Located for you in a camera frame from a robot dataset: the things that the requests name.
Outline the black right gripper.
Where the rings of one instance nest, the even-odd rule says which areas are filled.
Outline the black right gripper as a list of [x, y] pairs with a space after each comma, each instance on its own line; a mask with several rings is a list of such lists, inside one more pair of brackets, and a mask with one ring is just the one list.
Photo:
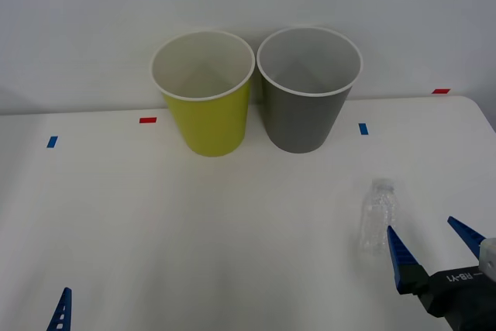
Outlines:
[[[472, 254], [486, 260], [484, 236], [460, 220], [447, 220]], [[440, 271], [429, 276], [392, 226], [387, 241], [400, 295], [417, 295], [428, 314], [444, 318], [453, 330], [495, 329], [495, 282], [475, 267]]]

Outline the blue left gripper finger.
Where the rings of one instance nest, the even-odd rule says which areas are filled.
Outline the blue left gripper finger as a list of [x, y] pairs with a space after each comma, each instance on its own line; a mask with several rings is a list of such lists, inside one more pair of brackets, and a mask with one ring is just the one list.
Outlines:
[[65, 288], [46, 331], [71, 331], [72, 290]]

